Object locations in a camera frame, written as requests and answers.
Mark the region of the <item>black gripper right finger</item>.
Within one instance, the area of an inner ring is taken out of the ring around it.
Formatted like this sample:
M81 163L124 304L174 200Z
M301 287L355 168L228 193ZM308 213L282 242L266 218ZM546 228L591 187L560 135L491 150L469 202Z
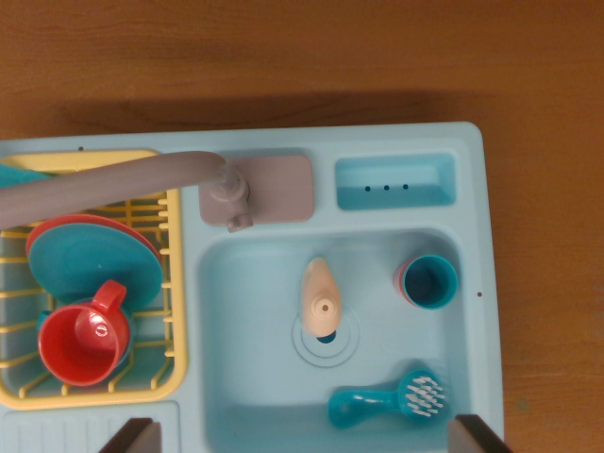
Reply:
M447 423L448 453L512 453L477 414L459 414Z

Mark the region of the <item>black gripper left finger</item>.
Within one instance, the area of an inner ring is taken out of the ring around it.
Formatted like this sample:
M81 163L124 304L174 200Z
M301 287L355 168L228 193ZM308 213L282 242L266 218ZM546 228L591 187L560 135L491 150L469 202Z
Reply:
M161 453L161 424L151 418L130 418L99 453Z

